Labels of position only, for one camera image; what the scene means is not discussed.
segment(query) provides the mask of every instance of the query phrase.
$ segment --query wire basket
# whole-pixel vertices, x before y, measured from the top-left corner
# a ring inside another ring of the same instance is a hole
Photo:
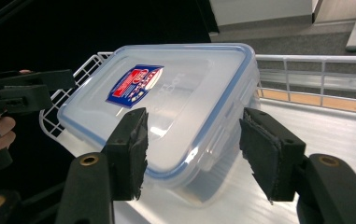
[[[83,64],[74,74],[77,88],[111,54],[99,52]],[[262,98],[356,113],[356,56],[257,55],[256,60]],[[56,91],[53,107],[40,111],[40,126],[55,141],[64,130],[57,112],[77,88]]]

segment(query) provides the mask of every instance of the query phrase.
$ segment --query clear plastic container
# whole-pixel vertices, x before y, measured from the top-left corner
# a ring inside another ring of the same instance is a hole
[[[101,150],[125,113],[146,107],[145,180],[201,194],[206,190],[195,178],[211,172],[224,155],[236,156],[238,120],[245,106],[258,107],[258,82],[254,52],[247,45],[126,46],[63,104],[58,119]],[[207,201],[220,184],[215,182],[215,190],[199,201]]]

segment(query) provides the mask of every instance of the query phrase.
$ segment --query blue rim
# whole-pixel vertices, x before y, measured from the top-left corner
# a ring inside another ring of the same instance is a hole
[[[213,121],[219,115],[219,113],[220,113],[221,109],[223,108],[225,102],[230,97],[230,95],[231,95],[231,93],[232,93],[232,91],[234,89],[235,84],[240,79],[241,74],[243,74],[245,72],[245,69],[249,65],[253,54],[252,54],[251,49],[248,46],[246,46],[246,45],[235,45],[235,44],[231,44],[231,45],[229,45],[229,44],[225,44],[225,45],[186,45],[186,46],[181,46],[181,45],[161,45],[161,46],[163,47],[163,49],[236,50],[236,51],[239,51],[239,52],[243,52],[245,54],[244,61],[239,65],[239,68],[236,70],[233,78],[231,79],[230,83],[228,84],[228,86],[226,88],[226,91],[223,93],[223,95],[221,96],[219,101],[216,103],[215,108],[210,113],[210,115],[207,118],[204,126],[201,128],[201,131],[199,132],[199,134],[196,136],[196,138],[192,142],[192,148],[195,148],[195,146],[199,146],[202,143],[207,131],[212,126]],[[153,45],[122,47],[120,49],[117,49],[114,52],[114,55],[112,55],[112,56],[110,56],[108,58],[107,62],[109,62],[117,54],[119,54],[122,51],[127,50],[127,49],[137,49],[137,48],[154,49],[154,47],[155,46],[153,46]],[[101,65],[94,72],[94,74],[97,74],[97,72],[101,68],[103,68],[104,65],[107,64],[107,62],[104,62],[103,65]],[[73,98],[74,98],[74,95],[69,98],[67,103],[70,102],[70,100],[73,99]],[[87,129],[85,129],[84,127],[82,127],[81,125],[79,125],[78,123],[73,121],[72,119],[69,119],[68,117],[66,117],[64,115],[64,107],[61,108],[60,112],[61,112],[61,117],[63,117],[66,122],[68,122],[70,124],[73,124],[72,126],[76,126],[79,129],[81,129],[82,133],[84,133],[85,135],[89,136],[94,142],[96,142],[100,146],[103,146],[106,143],[106,141],[103,140],[101,137],[99,137],[99,135],[88,131]],[[187,158],[182,159],[175,168],[173,168],[173,169],[171,169],[170,171],[167,171],[167,172],[157,172],[154,169],[151,169],[151,168],[148,167],[147,170],[146,170],[146,174],[150,175],[152,178],[155,178],[155,179],[167,180],[167,179],[174,178],[177,175],[180,175],[186,169],[186,167],[188,166],[188,163],[185,162],[186,159]]]

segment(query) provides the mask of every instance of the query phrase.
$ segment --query gray floor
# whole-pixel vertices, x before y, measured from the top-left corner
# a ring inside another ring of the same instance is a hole
[[[323,0],[314,23],[304,16],[224,25],[211,40],[246,43],[257,54],[356,55],[345,51],[355,17],[356,0]]]

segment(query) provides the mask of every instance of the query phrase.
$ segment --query sticker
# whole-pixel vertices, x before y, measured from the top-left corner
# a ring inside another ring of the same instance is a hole
[[[138,64],[120,78],[108,94],[107,101],[131,108],[138,103],[157,83],[163,66]]]

